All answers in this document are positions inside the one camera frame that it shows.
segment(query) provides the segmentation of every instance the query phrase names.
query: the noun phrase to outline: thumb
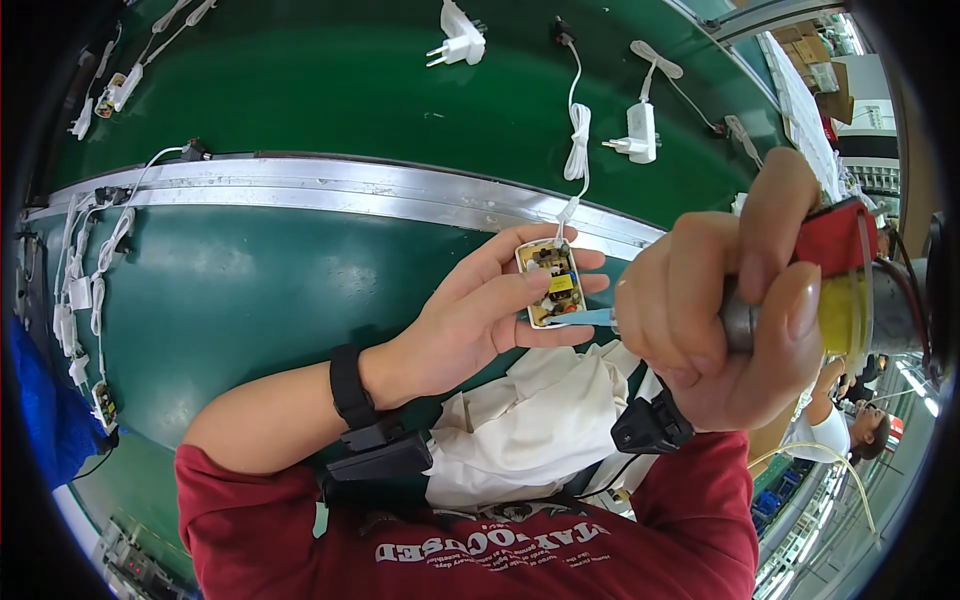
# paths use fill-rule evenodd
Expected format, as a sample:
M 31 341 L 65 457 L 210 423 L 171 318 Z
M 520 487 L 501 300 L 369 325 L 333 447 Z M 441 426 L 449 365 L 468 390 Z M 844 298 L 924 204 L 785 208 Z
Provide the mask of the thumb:
M 762 427 L 816 379 L 824 355 L 820 275 L 819 266 L 798 262 L 774 279 L 760 307 L 753 358 L 724 411 L 731 428 Z
M 539 301 L 549 287 L 546 269 L 496 276 L 454 303 L 452 316 L 455 322 L 486 327 Z

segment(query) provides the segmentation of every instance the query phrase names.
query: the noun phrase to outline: red clip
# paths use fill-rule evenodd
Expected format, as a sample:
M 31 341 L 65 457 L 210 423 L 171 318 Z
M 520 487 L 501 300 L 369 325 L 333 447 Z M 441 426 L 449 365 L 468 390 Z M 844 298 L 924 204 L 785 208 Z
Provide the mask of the red clip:
M 804 220 L 797 236 L 794 258 L 820 265 L 823 277 L 832 277 L 863 266 L 858 215 L 865 217 L 870 257 L 876 256 L 876 220 L 857 198 L 834 204 Z

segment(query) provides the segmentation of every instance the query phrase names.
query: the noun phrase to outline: yellow tube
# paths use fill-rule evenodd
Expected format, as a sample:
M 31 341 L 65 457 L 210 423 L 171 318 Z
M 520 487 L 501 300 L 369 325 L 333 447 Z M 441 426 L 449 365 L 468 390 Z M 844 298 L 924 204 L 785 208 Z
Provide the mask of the yellow tube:
M 842 356 L 851 352 L 853 326 L 853 303 L 860 303 L 860 340 L 856 344 L 863 348 L 866 342 L 866 282 L 862 273 L 857 276 L 860 298 L 853 297 L 850 276 L 842 275 L 825 279 L 820 284 L 820 304 L 817 318 L 820 321 L 820 333 L 824 338 L 824 353 L 827 356 Z

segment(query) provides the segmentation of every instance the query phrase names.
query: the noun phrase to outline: red t-shirt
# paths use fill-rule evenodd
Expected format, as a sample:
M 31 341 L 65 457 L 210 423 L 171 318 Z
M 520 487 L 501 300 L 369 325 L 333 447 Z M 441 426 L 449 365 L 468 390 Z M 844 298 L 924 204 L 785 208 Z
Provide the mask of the red t-shirt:
M 558 496 L 482 515 L 332 507 L 311 469 L 269 477 L 177 450 L 180 536 L 207 598 L 749 598 L 747 438 L 698 434 L 653 464 L 636 523 Z

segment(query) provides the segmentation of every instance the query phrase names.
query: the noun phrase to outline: right hand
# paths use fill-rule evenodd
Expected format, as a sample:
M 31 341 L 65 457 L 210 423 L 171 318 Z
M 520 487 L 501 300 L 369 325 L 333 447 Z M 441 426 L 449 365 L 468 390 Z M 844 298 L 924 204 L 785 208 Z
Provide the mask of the right hand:
M 772 150 L 740 218 L 687 213 L 641 252 L 615 287 L 620 337 L 666 382 L 700 431 L 755 429 L 817 376 L 820 267 L 788 264 L 820 184 L 799 153 Z M 726 275 L 762 304 L 754 354 L 727 355 L 717 316 Z

